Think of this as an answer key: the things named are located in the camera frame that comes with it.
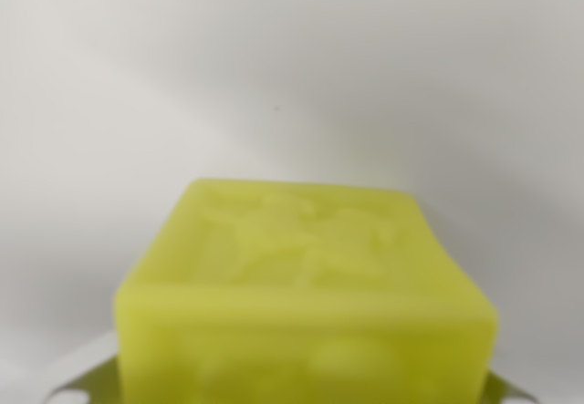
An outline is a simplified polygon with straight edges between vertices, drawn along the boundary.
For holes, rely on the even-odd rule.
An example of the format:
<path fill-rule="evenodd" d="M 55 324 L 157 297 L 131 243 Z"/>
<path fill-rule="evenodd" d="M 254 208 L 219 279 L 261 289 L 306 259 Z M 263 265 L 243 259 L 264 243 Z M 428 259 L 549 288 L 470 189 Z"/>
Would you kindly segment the black grey gripper right finger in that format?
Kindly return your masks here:
<path fill-rule="evenodd" d="M 486 380 L 486 404 L 538 404 L 532 394 L 490 371 Z"/>

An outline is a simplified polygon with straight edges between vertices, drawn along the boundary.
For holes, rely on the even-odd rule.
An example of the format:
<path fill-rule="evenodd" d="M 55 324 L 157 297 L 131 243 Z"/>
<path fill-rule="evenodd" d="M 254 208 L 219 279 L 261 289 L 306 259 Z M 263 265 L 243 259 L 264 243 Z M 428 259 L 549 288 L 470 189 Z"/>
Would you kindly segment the black grey gripper left finger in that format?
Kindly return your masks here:
<path fill-rule="evenodd" d="M 111 357 L 53 387 L 45 403 L 123 403 L 118 360 Z"/>

